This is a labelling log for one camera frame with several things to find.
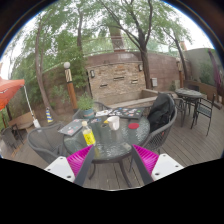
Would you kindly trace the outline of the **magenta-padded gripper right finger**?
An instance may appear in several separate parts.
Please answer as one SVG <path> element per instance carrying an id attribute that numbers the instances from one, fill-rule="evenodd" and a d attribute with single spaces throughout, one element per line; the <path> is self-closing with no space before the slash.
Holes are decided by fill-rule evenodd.
<path id="1" fill-rule="evenodd" d="M 134 159 L 145 185 L 183 169 L 168 154 L 156 154 L 138 145 L 132 145 Z"/>

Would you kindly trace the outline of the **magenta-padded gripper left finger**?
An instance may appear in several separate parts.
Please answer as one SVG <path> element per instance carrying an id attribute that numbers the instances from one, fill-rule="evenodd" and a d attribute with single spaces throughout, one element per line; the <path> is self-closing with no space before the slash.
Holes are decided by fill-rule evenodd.
<path id="1" fill-rule="evenodd" d="M 94 154 L 94 146 L 87 146 L 68 157 L 59 156 L 46 171 L 82 186 Z"/>

